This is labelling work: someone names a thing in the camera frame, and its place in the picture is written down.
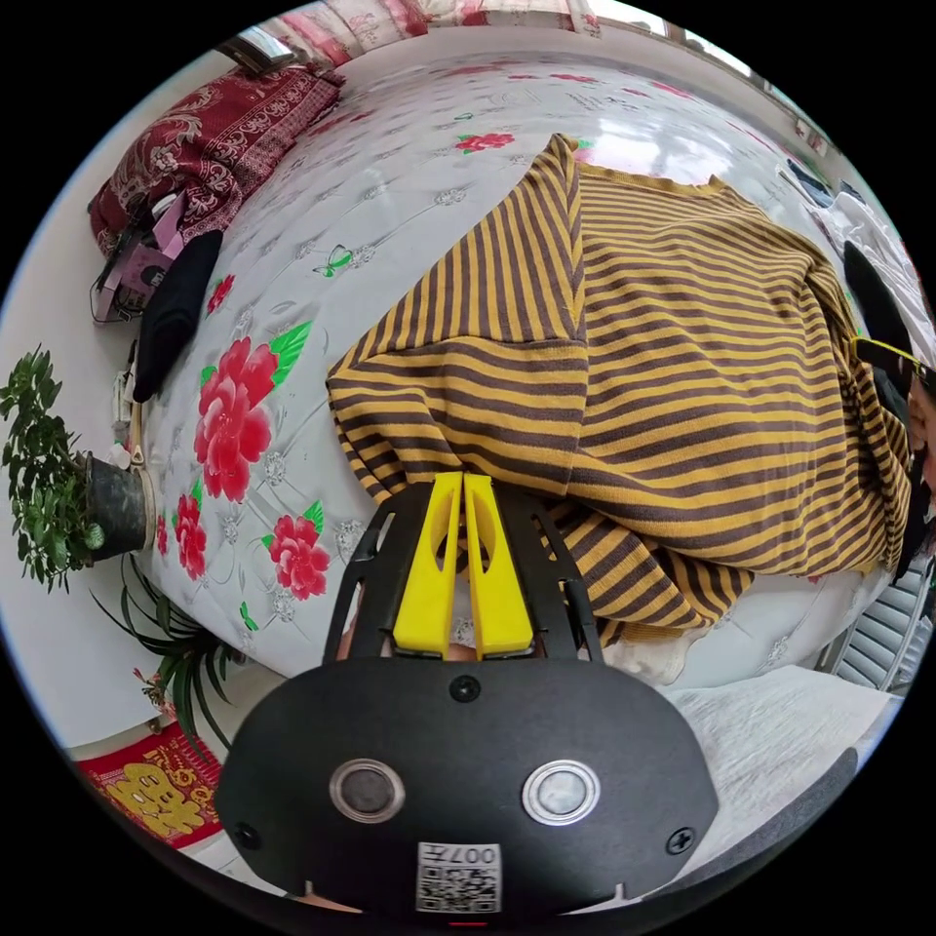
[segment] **red flower print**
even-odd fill
[[[309,135],[311,137],[317,137],[319,134],[323,134],[325,131],[330,130],[332,127],[337,127],[338,124],[343,124],[348,119],[347,114],[341,114],[340,117],[334,117],[331,120],[327,120],[324,124],[319,124]]]
[[[270,419],[259,406],[273,389],[277,357],[269,345],[251,352],[251,340],[235,341],[202,387],[195,454],[205,466],[205,489],[240,503],[256,464],[272,438]]]
[[[662,81],[651,81],[650,84],[654,88],[659,88],[660,91],[666,91],[671,95],[676,95],[677,98],[688,98],[689,100],[695,100],[695,98],[688,91],[683,91],[682,88],[674,88],[672,85],[665,85]]]
[[[201,526],[202,516],[198,501],[191,495],[182,495],[175,509],[175,540],[178,543],[178,560],[188,577],[194,582],[205,574],[205,547],[208,536]]]
[[[276,580],[301,602],[325,594],[329,554],[316,546],[318,540],[315,524],[304,517],[281,517],[273,527],[270,559],[276,563]]]
[[[462,25],[470,26],[473,23],[467,20]],[[454,78],[455,75],[480,75],[486,71],[497,71],[500,65],[463,65],[461,68],[453,68],[446,72],[447,78]]]
[[[480,153],[483,149],[500,149],[501,146],[506,146],[513,141],[513,134],[484,134],[460,139],[455,147],[469,153]]]
[[[165,556],[169,550],[169,536],[166,533],[166,518],[160,514],[156,518],[156,548]]]
[[[208,314],[211,315],[217,307],[227,298],[227,294],[231,292],[231,287],[234,285],[234,274],[228,273],[227,276],[221,280],[217,286],[214,287],[214,292],[211,294],[208,300]]]

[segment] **red banner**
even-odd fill
[[[221,765],[199,758],[177,723],[102,758],[77,761],[95,788],[173,848],[221,831],[214,799]]]

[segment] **striped sweater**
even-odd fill
[[[714,177],[575,145],[331,369],[367,492],[452,469],[539,492],[605,645],[712,624],[757,573],[894,567],[909,447],[828,260]]]

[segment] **green butterfly print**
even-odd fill
[[[322,276],[330,279],[340,270],[342,267],[347,266],[351,260],[354,258],[354,254],[349,251],[346,247],[342,247],[340,244],[329,254],[329,262],[326,266],[317,266],[315,267],[315,273],[320,273]]]

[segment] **label sticker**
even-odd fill
[[[416,909],[428,914],[500,912],[500,845],[418,846]]]

